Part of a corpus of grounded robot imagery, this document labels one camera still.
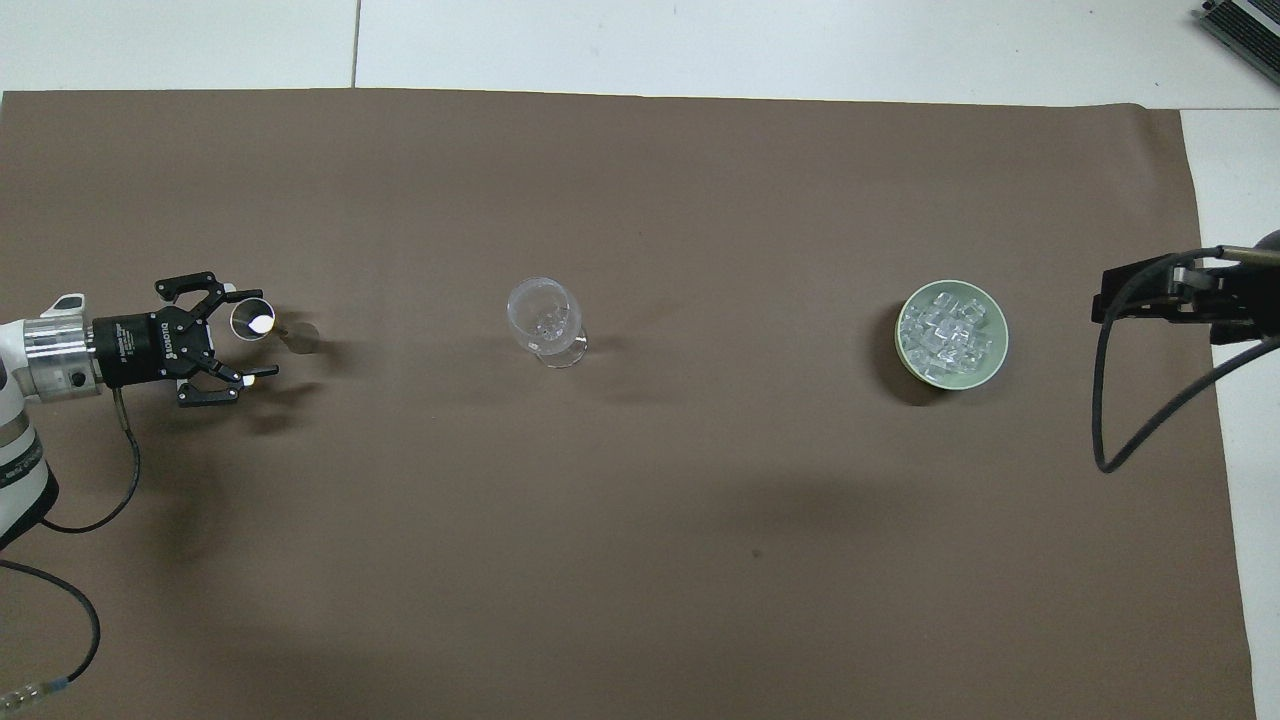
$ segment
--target black clamp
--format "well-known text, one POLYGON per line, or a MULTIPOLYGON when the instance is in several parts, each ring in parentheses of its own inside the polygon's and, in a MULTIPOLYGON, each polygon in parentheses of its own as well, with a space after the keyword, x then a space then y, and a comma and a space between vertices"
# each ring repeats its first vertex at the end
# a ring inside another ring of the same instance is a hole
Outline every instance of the black clamp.
POLYGON ((216 389, 201 389, 191 382, 178 382, 178 406, 227 405, 236 402, 246 386, 256 378, 274 375, 279 365, 237 370, 214 356, 212 338, 207 319, 223 304, 234 304, 251 297, 262 297, 261 290, 227 291, 227 286, 214 273, 195 273, 157 281, 156 292, 170 305, 152 313, 155 331, 160 333, 164 352, 161 375, 188 380, 204 373, 224 384, 216 389), (191 310, 173 305, 188 292, 204 291, 205 297, 191 310))

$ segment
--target white floor tile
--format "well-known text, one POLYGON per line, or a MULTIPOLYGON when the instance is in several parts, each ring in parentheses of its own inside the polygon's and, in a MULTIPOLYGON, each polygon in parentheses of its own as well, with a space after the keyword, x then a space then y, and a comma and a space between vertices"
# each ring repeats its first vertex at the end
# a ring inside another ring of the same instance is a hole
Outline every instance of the white floor tile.
POLYGON ((364 0, 357 85, 1280 108, 1198 3, 364 0))
POLYGON ((344 87, 356 0, 0 0, 0 90, 344 87))
MULTIPOLYGON (((1280 229, 1280 111, 1184 111, 1206 246, 1280 229)), ((1171 247, 1170 251, 1180 250, 1171 247)), ((1240 347, 1219 347, 1222 363, 1240 347)), ((1244 621, 1260 720, 1280 719, 1280 352, 1217 383, 1244 621)))

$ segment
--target clear glass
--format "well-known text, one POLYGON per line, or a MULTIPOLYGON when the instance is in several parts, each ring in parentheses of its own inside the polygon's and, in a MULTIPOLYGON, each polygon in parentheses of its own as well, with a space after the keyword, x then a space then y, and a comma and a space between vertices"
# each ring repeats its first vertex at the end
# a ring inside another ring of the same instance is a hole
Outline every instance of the clear glass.
POLYGON ((552 278, 529 278, 507 297, 511 333, 548 368, 568 368, 586 354, 582 307, 552 278))

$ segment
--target black cable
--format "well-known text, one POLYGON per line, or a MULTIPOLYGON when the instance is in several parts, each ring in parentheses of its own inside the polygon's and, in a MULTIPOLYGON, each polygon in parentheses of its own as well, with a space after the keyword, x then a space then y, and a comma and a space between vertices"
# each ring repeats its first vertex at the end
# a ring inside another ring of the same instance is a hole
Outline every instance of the black cable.
POLYGON ((41 580, 52 583, 59 588, 69 592, 79 603, 84 607, 84 612, 88 614, 90 626, 93 629, 93 641, 88 646, 88 652, 84 653, 84 660, 81 660, 79 666, 67 674, 67 682, 70 683, 79 678, 88 667, 90 662, 93 662, 93 656, 97 655, 97 644, 102 639, 102 625, 97 621, 97 611, 93 610, 93 603, 88 601, 88 597, 79 591, 76 585, 68 583, 67 580, 59 578, 58 575, 51 575, 44 570, 31 568, 29 565, 22 565, 19 562, 12 562, 9 560, 0 560, 0 568, 8 568, 10 570, 17 570, 18 573, 26 573, 41 580))
POLYGON ((1138 428, 1138 432, 1129 438, 1129 442, 1124 443, 1124 447, 1120 448, 1120 452, 1116 452, 1115 457, 1111 460, 1106 459, 1106 452, 1102 448, 1102 377, 1106 369, 1107 341, 1111 338, 1111 325, 1115 324, 1120 313, 1124 311, 1129 296, 1133 295, 1134 290, 1142 283, 1180 263, 1201 258, 1221 258, 1221 247, 1207 247, 1203 250, 1190 250, 1162 258, 1129 278, 1129 282, 1120 287, 1120 291, 1107 307, 1107 313, 1102 319, 1102 329, 1098 332, 1098 351, 1093 359, 1093 461, 1097 464, 1098 470, 1102 470, 1103 473, 1115 471, 1120 468, 1120 465, 1124 465, 1125 460, 1128 460, 1135 450, 1138 450, 1138 446, 1146 442, 1147 438, 1156 432, 1156 428, 1181 409, 1183 405, 1187 405, 1190 398, 1196 397, 1204 388, 1222 379, 1229 373, 1252 363, 1253 360, 1257 360, 1258 357, 1262 357, 1272 350, 1280 348, 1280 337, 1268 337, 1263 340, 1262 343, 1245 350, 1244 352, 1201 375, 1196 382, 1175 395, 1172 400, 1166 402, 1164 407, 1156 411, 1151 419, 1138 428))
POLYGON ((111 388, 111 396, 115 398, 115 419, 120 423, 120 429, 124 430, 124 437, 129 441, 129 450, 133 451, 133 479, 129 482, 129 489, 124 493, 124 500, 106 514, 105 518, 93 523, 91 525, 84 525, 81 528, 67 528, 49 520, 47 518, 41 518, 40 524, 59 533, 79 534, 87 533, 90 530, 96 530, 102 525, 110 523, 116 515, 124 510, 124 506, 133 500, 133 492, 138 489, 138 479, 142 477, 142 451, 138 450, 138 439, 133 437, 133 429, 129 427, 129 414, 124 410, 124 397, 120 395, 120 388, 111 388))

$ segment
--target robotic arm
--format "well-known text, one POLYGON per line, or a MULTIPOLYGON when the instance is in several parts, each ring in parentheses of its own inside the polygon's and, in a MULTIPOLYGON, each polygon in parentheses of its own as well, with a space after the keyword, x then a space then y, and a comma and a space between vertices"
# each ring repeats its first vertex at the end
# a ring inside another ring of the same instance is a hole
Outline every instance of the robotic arm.
POLYGON ((178 405, 236 402, 241 391, 279 366, 238 370, 219 361, 209 332, 209 316, 224 304, 239 304, 250 314, 241 322, 261 337, 274 314, 261 301, 261 290, 237 291, 214 273, 166 278, 155 283, 165 305, 151 313, 99 318, 86 324, 84 296, 64 295, 38 318, 0 325, 0 550, 38 523, 58 498, 58 482, 44 457, 26 404, 99 395, 102 386, 118 391, 129 384, 173 380, 178 405), (175 302, 189 292, 204 292, 191 310, 175 302), (216 378, 219 387, 201 389, 197 374, 216 378))
POLYGON ((1107 270, 1102 274, 1102 291, 1093 297, 1093 322, 1102 325, 1093 365, 1093 459, 1100 470, 1111 473, 1192 397, 1228 373, 1280 348, 1280 231, 1262 238, 1256 247, 1220 245, 1107 270), (1202 268, 1198 261, 1203 258, 1238 264, 1202 268), (1208 323, 1213 345, 1261 342, 1187 386, 1107 460, 1102 447, 1103 370, 1111 327, 1121 318, 1208 323))

